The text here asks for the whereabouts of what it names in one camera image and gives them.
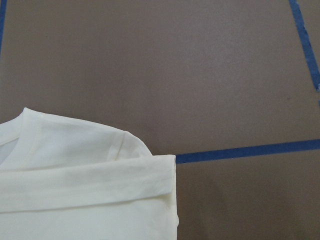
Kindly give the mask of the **cream long-sleeve cat shirt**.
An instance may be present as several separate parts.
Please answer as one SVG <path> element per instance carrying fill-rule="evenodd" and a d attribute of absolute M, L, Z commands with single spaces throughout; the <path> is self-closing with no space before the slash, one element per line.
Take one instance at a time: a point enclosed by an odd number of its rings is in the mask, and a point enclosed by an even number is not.
<path fill-rule="evenodd" d="M 176 157 L 107 125 L 25 108 L 0 125 L 3 240 L 175 240 Z"/>

